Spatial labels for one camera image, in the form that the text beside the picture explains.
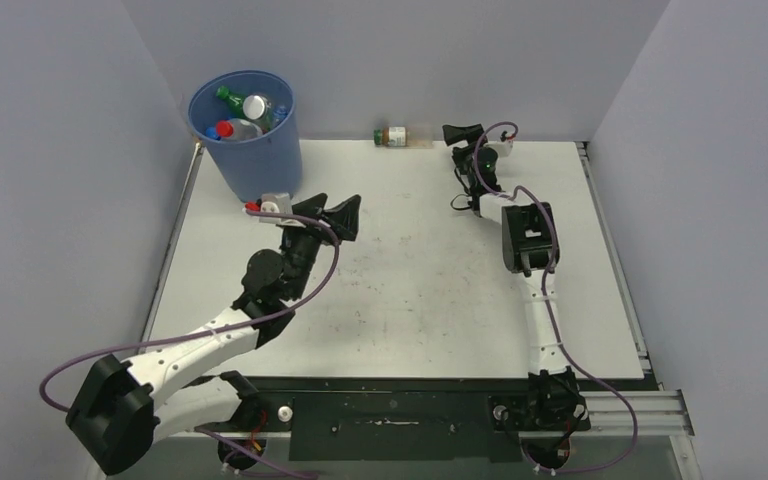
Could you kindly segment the red label water bottle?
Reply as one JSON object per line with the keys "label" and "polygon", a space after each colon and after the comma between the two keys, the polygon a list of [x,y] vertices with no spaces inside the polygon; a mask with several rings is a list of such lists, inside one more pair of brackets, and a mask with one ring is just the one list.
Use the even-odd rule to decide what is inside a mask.
{"label": "red label water bottle", "polygon": [[218,121],[215,130],[223,141],[248,141],[263,135],[260,126],[241,118]]}

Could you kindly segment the Pepsi logo bottle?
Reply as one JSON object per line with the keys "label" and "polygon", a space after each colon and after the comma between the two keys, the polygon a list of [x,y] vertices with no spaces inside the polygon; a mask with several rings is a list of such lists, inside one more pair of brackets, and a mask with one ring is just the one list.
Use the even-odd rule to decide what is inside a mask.
{"label": "Pepsi logo bottle", "polygon": [[210,139],[214,140],[214,141],[220,141],[221,140],[221,136],[219,135],[219,133],[217,132],[217,130],[214,127],[208,127],[206,129],[206,131],[205,131],[205,136],[207,138],[210,138]]}

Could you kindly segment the green cap brown bottle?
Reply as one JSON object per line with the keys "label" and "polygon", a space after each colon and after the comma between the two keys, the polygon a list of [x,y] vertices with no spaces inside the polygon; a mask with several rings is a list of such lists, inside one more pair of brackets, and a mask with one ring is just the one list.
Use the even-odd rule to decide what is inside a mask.
{"label": "green cap brown bottle", "polygon": [[433,134],[422,126],[388,126],[373,131],[373,143],[385,148],[431,148]]}

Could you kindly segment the blue label crushed bottle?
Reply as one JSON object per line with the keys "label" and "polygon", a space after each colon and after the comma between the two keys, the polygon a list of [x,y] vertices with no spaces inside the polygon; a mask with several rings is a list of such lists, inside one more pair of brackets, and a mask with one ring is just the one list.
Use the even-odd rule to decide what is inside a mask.
{"label": "blue label crushed bottle", "polygon": [[280,125],[283,121],[286,120],[288,115],[289,115],[289,108],[286,105],[276,106],[272,112],[273,126],[277,127],[278,125]]}

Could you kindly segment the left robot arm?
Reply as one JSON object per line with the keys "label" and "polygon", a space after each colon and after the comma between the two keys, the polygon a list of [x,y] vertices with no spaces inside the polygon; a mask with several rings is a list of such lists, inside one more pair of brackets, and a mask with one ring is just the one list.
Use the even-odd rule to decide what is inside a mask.
{"label": "left robot arm", "polygon": [[333,207],[327,201],[325,193],[298,203],[268,194],[247,203],[247,215],[282,234],[277,249],[247,261],[239,297],[192,332],[146,342],[129,358],[118,359],[112,349],[92,354],[66,424],[103,473],[123,473],[154,444],[183,431],[223,422],[242,431],[255,423],[253,387],[236,371],[211,371],[277,338],[324,288],[325,280],[307,288],[320,248],[338,252],[356,240],[362,198]]}

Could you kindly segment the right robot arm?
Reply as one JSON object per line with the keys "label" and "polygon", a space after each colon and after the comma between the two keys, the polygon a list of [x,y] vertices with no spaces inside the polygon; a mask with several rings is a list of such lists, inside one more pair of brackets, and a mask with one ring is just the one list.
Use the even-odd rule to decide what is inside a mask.
{"label": "right robot arm", "polygon": [[573,432],[587,418],[587,410],[556,315],[554,274],[560,246],[552,207],[523,185],[511,191],[500,185],[497,162],[511,153],[513,132],[504,131],[491,141],[480,124],[445,124],[442,137],[452,149],[454,174],[467,208],[501,227],[503,263],[521,291],[530,386],[522,421],[536,429]]}

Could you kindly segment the green plastic bottle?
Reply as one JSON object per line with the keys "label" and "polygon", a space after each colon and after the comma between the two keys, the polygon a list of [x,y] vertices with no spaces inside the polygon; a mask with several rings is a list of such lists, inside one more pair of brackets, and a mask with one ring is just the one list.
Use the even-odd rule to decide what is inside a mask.
{"label": "green plastic bottle", "polygon": [[241,117],[244,115],[245,96],[232,91],[229,87],[222,85],[216,89],[215,96],[222,100],[234,115]]}

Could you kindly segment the clear plastic jar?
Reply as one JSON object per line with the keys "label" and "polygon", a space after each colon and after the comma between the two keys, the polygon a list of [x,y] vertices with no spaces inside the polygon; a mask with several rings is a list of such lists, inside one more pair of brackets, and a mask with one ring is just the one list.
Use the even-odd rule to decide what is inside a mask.
{"label": "clear plastic jar", "polygon": [[271,100],[262,94],[254,93],[243,99],[244,117],[259,126],[263,133],[274,128],[274,108]]}

